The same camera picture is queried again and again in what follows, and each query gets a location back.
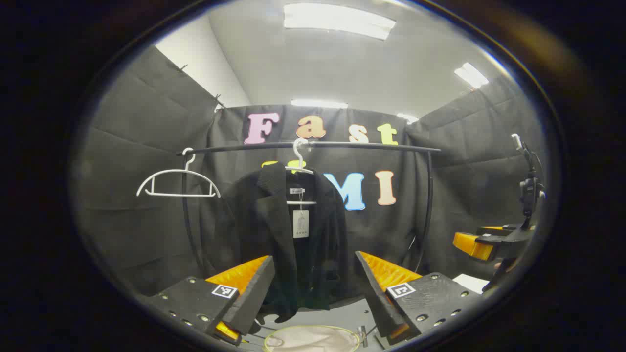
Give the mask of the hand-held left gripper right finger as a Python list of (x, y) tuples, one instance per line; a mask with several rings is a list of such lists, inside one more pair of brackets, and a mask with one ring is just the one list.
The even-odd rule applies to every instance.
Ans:
[(422, 338), (482, 303), (481, 294), (441, 273), (420, 275), (361, 250), (354, 256), (360, 290), (389, 345)]

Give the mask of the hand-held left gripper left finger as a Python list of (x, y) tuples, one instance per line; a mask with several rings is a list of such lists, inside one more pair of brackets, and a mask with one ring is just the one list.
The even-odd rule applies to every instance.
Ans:
[(210, 278), (188, 276), (142, 303), (176, 325), (239, 345), (250, 332), (275, 275), (272, 256), (237, 265)]

